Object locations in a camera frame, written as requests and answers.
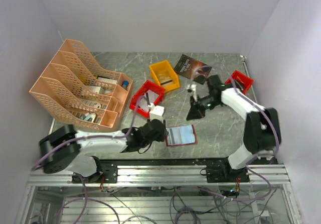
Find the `yellow plastic bin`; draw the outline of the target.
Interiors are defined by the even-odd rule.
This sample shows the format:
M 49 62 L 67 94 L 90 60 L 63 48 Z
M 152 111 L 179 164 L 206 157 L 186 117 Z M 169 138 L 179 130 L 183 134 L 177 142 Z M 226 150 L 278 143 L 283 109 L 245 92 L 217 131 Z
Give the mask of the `yellow plastic bin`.
M 165 89 L 165 93 L 180 88 L 178 75 L 168 60 L 151 64 L 149 69 L 151 78 L 157 85 Z

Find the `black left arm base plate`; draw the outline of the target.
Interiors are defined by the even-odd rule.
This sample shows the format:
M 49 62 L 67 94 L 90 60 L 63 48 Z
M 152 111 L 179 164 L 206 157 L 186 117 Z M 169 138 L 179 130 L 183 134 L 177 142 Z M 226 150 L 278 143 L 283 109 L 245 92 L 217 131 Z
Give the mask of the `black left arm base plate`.
M 118 168 L 112 163 L 103 163 L 101 166 L 89 165 L 88 167 L 75 167 L 72 176 L 73 184 L 81 184 L 80 176 L 85 183 L 116 183 Z

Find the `red leather card holder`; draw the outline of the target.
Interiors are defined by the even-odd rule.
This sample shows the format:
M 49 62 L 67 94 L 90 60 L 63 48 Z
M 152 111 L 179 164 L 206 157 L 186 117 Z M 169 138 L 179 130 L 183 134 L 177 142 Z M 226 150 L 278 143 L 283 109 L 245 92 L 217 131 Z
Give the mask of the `red leather card holder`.
M 166 127 L 166 130 L 168 132 L 169 128 L 175 128 L 175 127 Z M 169 132 L 165 138 L 165 143 L 167 147 L 176 147 L 176 146 L 186 146 L 186 145 L 194 145 L 198 143 L 196 131 L 193 125 L 188 126 L 179 126 L 177 128 L 180 128 L 181 136 L 182 136 L 182 143 L 180 145 L 170 146 L 168 144 L 168 135 Z

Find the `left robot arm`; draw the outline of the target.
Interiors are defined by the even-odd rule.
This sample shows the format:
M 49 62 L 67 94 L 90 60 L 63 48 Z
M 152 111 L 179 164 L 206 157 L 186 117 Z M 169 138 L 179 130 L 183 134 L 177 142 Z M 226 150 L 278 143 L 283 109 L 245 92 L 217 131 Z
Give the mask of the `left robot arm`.
M 72 171 L 97 182 L 102 177 L 96 154 L 139 152 L 154 141 L 163 142 L 167 135 L 166 122 L 148 120 L 143 126 L 130 127 L 112 133 L 78 131 L 66 125 L 40 140 L 41 159 L 36 169 L 46 174 Z

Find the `grey striped card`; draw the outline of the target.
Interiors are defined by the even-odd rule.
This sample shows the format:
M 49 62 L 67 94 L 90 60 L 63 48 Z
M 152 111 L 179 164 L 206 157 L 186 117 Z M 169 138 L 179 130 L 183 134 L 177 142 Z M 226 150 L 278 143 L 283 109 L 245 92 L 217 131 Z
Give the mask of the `grey striped card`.
M 169 128 L 168 129 L 168 144 L 170 146 L 180 145 L 182 143 L 182 136 L 180 128 Z

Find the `red plastic bin with cards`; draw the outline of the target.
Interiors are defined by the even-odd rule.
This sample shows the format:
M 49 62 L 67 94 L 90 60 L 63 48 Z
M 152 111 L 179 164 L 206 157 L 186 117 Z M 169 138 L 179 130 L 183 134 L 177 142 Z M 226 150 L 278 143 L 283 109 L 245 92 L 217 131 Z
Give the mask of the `red plastic bin with cards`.
M 165 89 L 163 87 L 147 80 L 132 97 L 129 108 L 134 110 L 139 97 L 144 96 L 144 98 L 139 101 L 136 112 L 144 118 L 149 118 L 148 104 L 153 103 L 157 106 L 163 100 L 164 94 Z

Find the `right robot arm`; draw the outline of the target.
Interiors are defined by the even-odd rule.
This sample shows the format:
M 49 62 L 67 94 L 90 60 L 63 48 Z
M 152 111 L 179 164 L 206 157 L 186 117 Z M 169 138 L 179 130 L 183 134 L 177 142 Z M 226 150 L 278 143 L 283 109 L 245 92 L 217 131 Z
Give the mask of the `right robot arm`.
M 188 84 L 186 90 L 190 97 L 190 110 L 186 120 L 205 117 L 206 110 L 214 107 L 228 106 L 244 121 L 243 144 L 227 160 L 229 165 L 221 169 L 224 180 L 233 181 L 239 170 L 261 156 L 274 156 L 281 144 L 278 112 L 274 108 L 265 108 L 249 99 L 241 90 L 241 85 L 230 78 L 229 83 L 222 83 L 218 75 L 207 79 L 209 94 L 200 98 L 197 86 Z

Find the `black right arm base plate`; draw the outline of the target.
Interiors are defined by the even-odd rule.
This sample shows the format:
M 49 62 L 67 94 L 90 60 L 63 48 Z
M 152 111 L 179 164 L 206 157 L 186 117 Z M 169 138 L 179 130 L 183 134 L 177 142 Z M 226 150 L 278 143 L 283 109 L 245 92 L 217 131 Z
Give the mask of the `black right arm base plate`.
M 232 169 L 228 158 L 206 158 L 203 161 L 206 167 L 200 171 L 202 176 L 206 176 L 208 183 L 236 183 L 237 178 L 240 182 L 249 182 L 249 175 L 246 168 Z

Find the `white credit card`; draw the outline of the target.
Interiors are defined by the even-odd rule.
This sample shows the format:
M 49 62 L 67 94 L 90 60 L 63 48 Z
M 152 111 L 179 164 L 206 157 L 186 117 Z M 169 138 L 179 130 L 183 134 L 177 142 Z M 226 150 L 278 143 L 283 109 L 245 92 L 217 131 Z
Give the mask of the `white credit card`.
M 148 103 L 147 103 L 147 99 L 149 100 L 149 103 L 153 103 L 154 105 L 156 105 L 156 99 L 159 97 L 159 94 L 151 91 L 151 90 L 148 90 L 145 94 L 144 94 L 144 97 L 146 99 L 141 99 L 140 102 L 139 102 L 139 105 L 138 107 L 140 109 L 142 109 L 143 111 L 145 112 L 148 112 L 149 109 L 148 109 Z

